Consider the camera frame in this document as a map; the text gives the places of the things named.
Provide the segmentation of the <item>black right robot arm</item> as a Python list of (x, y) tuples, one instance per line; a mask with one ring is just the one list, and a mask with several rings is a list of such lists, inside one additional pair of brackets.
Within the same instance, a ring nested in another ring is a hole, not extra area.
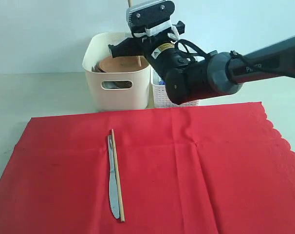
[(174, 104), (237, 93), (246, 82), (295, 78), (295, 36), (247, 55), (204, 52), (194, 43), (164, 35), (127, 38), (109, 45), (114, 58), (143, 56), (165, 83)]

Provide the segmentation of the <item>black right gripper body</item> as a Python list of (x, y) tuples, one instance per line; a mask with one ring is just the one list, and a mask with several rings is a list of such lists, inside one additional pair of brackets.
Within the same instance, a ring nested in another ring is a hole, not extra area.
[(154, 36), (132, 34), (134, 47), (138, 55), (144, 56), (155, 72), (163, 80), (173, 69), (184, 69), (196, 62), (201, 56), (201, 49), (185, 39), (177, 39), (171, 31), (160, 32)]

